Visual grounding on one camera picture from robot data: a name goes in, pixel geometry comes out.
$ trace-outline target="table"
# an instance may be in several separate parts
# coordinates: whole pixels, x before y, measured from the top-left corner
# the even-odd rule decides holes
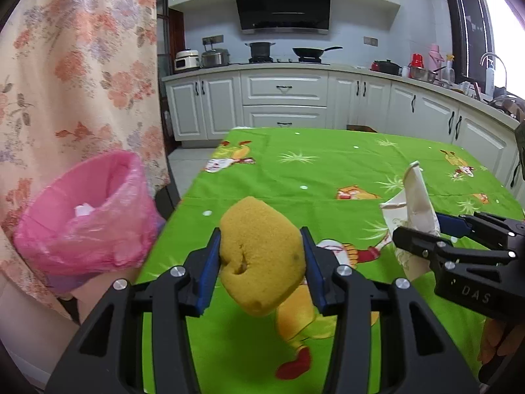
[[[204,247],[222,214],[245,196],[264,200],[297,227],[308,226],[316,242],[342,246],[363,275],[387,283],[404,272],[387,232],[379,204],[396,195],[408,165],[419,160],[436,211],[472,214],[486,211],[523,219],[521,206],[468,152],[439,142],[322,129],[261,128],[233,130],[194,181],[146,261],[138,283],[155,279],[187,254]],[[469,239],[456,246],[478,247]],[[423,295],[460,348],[473,372],[484,318],[436,297],[433,274],[413,285]],[[276,313],[245,314],[217,281],[211,306],[199,319],[188,318],[195,368],[203,393],[320,393],[332,347],[332,326],[316,315],[311,324],[285,341]],[[145,316],[144,386],[154,392],[151,319]],[[372,326],[370,392],[379,388],[379,322]],[[307,346],[308,371],[296,349]],[[276,376],[277,369],[282,371]]]

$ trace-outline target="drawer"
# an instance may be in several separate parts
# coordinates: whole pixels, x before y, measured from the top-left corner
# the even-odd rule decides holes
[[[244,106],[248,127],[326,127],[326,108],[321,106]]]
[[[328,73],[312,70],[244,71],[243,105],[306,105],[326,106]]]

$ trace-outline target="hand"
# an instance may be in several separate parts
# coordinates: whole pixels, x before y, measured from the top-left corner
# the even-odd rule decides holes
[[[494,355],[507,356],[514,354],[518,350],[525,337],[525,325],[513,328],[501,345],[499,345],[506,325],[502,321],[492,320],[491,318],[485,320],[478,355],[478,361],[481,361],[482,364],[487,364],[494,358]]]

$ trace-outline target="countertop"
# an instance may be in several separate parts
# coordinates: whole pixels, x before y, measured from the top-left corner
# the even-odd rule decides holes
[[[355,68],[350,65],[338,65],[338,64],[317,64],[317,63],[250,63],[250,64],[231,64],[225,67],[216,68],[201,68],[194,71],[182,72],[180,74],[174,74],[172,76],[163,77],[162,81],[169,82],[172,80],[180,80],[181,78],[195,77],[206,74],[214,74],[228,71],[243,71],[243,70],[259,70],[259,69],[300,69],[300,70],[321,70],[321,71],[339,71],[349,72],[353,74],[361,74],[371,77],[386,78],[392,81],[399,81],[401,83],[410,84],[412,86],[420,87],[422,89],[431,90],[435,93],[442,94],[443,96],[454,99],[463,105],[468,105],[474,109],[492,117],[498,123],[511,128],[516,129],[520,124],[516,119],[496,110],[495,108],[477,101],[476,99],[469,98],[461,93],[448,90],[434,84],[425,83],[423,81],[413,80],[411,78],[404,78],[399,76],[392,76],[390,74],[384,74],[382,72],[370,71],[369,69]]]

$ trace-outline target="screw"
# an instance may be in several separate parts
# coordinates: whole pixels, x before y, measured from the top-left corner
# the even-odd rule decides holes
[[[408,281],[406,278],[398,278],[396,281],[395,281],[395,285],[399,288],[399,289],[403,289],[403,290],[406,290],[410,287],[410,281]]]
[[[118,280],[115,280],[113,283],[113,289],[116,291],[123,291],[128,286],[128,282],[124,280],[123,278],[119,278]]]
[[[352,268],[350,268],[348,265],[339,265],[336,269],[337,273],[343,277],[347,277],[349,275],[352,275]]]
[[[184,268],[183,266],[173,267],[170,270],[170,274],[173,277],[182,277],[184,274],[186,274],[186,268]]]

